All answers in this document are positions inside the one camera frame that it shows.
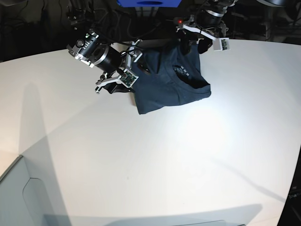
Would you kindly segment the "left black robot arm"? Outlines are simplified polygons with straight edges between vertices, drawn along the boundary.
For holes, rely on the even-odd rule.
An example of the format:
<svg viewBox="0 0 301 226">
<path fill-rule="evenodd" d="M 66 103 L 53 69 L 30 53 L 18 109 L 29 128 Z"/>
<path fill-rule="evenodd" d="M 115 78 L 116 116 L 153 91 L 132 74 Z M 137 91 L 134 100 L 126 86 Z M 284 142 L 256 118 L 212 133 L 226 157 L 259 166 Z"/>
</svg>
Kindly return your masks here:
<svg viewBox="0 0 301 226">
<path fill-rule="evenodd" d="M 214 51 L 230 49 L 230 39 L 226 37 L 228 27 L 223 21 L 227 9 L 236 4 L 235 0 L 205 0 L 189 17 L 175 17 L 173 23 L 180 40 L 183 55 L 191 52 L 197 44 L 199 54 L 207 52 L 210 47 Z"/>
</svg>

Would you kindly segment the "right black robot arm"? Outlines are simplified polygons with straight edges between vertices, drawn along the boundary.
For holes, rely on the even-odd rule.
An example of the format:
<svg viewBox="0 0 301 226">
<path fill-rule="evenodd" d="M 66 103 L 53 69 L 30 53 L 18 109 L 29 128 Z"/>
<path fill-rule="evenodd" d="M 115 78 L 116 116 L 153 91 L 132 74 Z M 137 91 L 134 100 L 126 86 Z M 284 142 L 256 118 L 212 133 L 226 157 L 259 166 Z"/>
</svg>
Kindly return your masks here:
<svg viewBox="0 0 301 226">
<path fill-rule="evenodd" d="M 121 40 L 122 12 L 105 5 L 96 8 L 92 0 L 71 0 L 67 17 L 79 37 L 67 46 L 69 54 L 90 68 L 97 67 L 102 75 L 96 82 L 95 92 L 134 93 L 138 75 L 132 66 L 144 53 L 142 40 Z"/>
</svg>

